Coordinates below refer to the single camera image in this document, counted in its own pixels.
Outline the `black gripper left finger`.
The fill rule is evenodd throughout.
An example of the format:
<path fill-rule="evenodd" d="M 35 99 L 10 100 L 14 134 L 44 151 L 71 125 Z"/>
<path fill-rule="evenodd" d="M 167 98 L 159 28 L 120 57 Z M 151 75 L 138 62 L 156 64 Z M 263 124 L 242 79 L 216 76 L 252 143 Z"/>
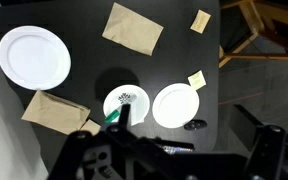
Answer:
<path fill-rule="evenodd" d="M 47 180 L 96 180 L 96 174 L 123 180 L 121 149 L 105 132 L 76 131 L 67 137 Z"/>

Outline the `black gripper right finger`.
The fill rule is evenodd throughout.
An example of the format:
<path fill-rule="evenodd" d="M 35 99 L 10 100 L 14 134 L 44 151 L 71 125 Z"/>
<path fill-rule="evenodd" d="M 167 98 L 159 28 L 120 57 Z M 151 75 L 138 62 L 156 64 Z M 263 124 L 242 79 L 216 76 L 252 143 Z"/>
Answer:
<path fill-rule="evenodd" d="M 288 180 L 288 132 L 262 123 L 246 108 L 233 108 L 233 132 L 250 151 L 243 172 L 246 180 Z"/>

